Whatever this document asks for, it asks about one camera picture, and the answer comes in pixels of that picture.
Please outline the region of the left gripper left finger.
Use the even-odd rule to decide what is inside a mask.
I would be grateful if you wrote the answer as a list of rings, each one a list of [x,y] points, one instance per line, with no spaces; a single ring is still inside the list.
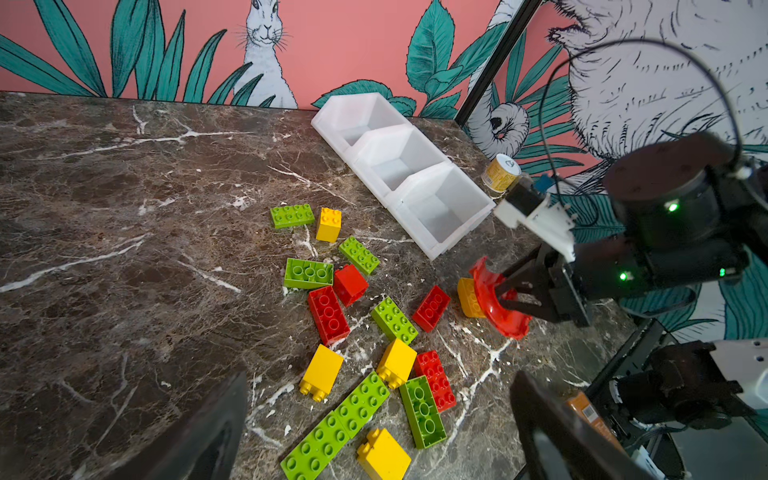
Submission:
[[[228,479],[247,414],[247,379],[239,372],[218,384],[111,479]]]

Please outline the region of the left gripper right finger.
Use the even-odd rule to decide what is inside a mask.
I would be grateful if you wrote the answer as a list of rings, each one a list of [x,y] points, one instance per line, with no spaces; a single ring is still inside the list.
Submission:
[[[524,371],[511,406],[531,479],[648,479],[650,475]]]

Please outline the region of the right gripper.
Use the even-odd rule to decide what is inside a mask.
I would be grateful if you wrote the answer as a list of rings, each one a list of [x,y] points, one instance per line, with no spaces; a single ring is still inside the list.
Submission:
[[[572,269],[549,245],[539,244],[501,275],[504,281],[497,293],[517,292],[517,300],[503,301],[504,307],[551,323],[592,324],[588,300],[577,288]]]

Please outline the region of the red arch lego piece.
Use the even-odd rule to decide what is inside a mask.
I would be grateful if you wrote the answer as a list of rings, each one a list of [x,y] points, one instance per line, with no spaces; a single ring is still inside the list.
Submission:
[[[503,301],[516,301],[517,292],[514,289],[502,294],[496,292],[496,288],[502,285],[504,277],[500,273],[492,272],[487,267],[487,261],[487,256],[482,257],[470,268],[480,309],[500,334],[506,338],[521,340],[529,332],[532,316],[502,305]]]

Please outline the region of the white three-compartment bin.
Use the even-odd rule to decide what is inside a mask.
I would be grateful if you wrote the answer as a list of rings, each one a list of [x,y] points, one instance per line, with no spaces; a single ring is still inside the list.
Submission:
[[[430,260],[495,206],[379,93],[333,96],[311,124]]]

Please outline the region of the yellow lego brick front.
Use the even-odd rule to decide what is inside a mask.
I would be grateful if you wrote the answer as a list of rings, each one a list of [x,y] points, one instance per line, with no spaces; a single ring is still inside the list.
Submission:
[[[402,480],[410,456],[386,429],[375,429],[357,450],[357,460],[370,479]]]

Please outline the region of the yellow lego brick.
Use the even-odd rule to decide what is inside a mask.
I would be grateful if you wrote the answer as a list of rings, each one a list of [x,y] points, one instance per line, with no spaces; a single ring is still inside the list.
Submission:
[[[410,456],[386,429],[375,429],[357,450],[357,460],[370,479],[402,480]]]
[[[323,402],[331,392],[343,365],[343,357],[319,345],[301,382],[300,393]]]
[[[458,281],[457,292],[461,304],[461,309],[467,318],[482,319],[485,314],[480,307],[475,292],[475,282],[471,278],[460,278]]]
[[[342,212],[323,207],[320,212],[316,239],[318,241],[335,243],[340,234]]]
[[[390,389],[397,389],[408,381],[416,358],[415,350],[395,339],[385,350],[376,373]]]

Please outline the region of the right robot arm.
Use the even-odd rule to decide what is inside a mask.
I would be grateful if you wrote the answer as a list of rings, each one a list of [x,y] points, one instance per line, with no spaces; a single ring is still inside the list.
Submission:
[[[604,186],[621,234],[539,245],[478,292],[492,318],[524,332],[524,317],[587,325],[587,306],[718,282],[726,337],[668,346],[646,373],[619,379],[637,422],[719,429],[767,406],[767,168],[739,147],[697,133],[638,149],[614,163]]]

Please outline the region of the long green lego brick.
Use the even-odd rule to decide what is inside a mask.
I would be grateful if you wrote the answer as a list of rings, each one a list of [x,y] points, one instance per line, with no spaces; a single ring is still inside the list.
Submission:
[[[390,390],[376,373],[368,375],[281,461],[287,479],[314,480],[386,403]]]

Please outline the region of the long red lego brick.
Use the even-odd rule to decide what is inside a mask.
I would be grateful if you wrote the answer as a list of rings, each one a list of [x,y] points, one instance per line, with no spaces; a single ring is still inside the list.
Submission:
[[[324,346],[330,347],[349,335],[349,324],[331,286],[312,290],[308,302]]]

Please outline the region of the small red lego brick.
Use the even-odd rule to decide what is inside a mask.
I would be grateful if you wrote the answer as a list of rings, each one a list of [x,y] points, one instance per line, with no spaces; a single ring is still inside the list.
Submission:
[[[339,301],[349,307],[364,296],[368,283],[354,265],[347,265],[334,272],[332,288]]]

